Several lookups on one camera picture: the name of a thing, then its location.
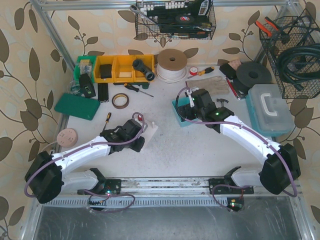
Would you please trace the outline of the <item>brown tape roll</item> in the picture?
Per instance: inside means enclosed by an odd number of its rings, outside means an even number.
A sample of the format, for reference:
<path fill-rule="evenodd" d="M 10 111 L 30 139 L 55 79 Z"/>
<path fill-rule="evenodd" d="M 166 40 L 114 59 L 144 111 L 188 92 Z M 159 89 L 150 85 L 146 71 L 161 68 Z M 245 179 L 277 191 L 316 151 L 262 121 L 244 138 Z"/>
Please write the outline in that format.
<path fill-rule="evenodd" d="M 125 93 L 118 93 L 113 96 L 111 103 L 116 109 L 121 110 L 129 105 L 130 99 Z"/>

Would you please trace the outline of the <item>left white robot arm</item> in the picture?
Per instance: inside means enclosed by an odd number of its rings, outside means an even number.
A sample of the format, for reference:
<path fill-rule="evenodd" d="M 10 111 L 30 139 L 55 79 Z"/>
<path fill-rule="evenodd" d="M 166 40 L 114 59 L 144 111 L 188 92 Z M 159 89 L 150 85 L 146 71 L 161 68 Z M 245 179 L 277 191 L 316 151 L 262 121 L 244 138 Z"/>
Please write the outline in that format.
<path fill-rule="evenodd" d="M 40 152 L 24 177 L 24 194 L 36 198 L 40 204 L 52 201 L 63 192 L 109 195 L 112 190 L 97 168 L 83 172 L 75 170 L 124 149 L 140 152 L 145 144 L 142 134 L 147 126 L 144 116 L 135 112 L 124 125 L 105 129 L 99 136 L 78 147 L 54 154 Z"/>

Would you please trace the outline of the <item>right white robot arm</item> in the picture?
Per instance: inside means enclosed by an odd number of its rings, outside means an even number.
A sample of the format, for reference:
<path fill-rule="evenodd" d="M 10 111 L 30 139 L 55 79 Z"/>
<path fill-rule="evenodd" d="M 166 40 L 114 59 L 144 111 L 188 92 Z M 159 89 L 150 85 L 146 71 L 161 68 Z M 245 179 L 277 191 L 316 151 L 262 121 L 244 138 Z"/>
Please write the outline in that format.
<path fill-rule="evenodd" d="M 261 164 L 258 168 L 235 167 L 231 173 L 230 184 L 219 184 L 218 187 L 246 189 L 257 186 L 278 195 L 284 193 L 290 197 L 298 196 L 295 180 L 301 175 L 298 155 L 295 147 L 289 143 L 281 145 L 264 137 L 228 108 L 216 107 L 209 92 L 203 88 L 192 90 L 184 87 L 179 94 L 185 93 L 189 103 L 179 106 L 175 99 L 177 115 L 186 122 L 204 125 L 236 141 L 249 151 Z"/>

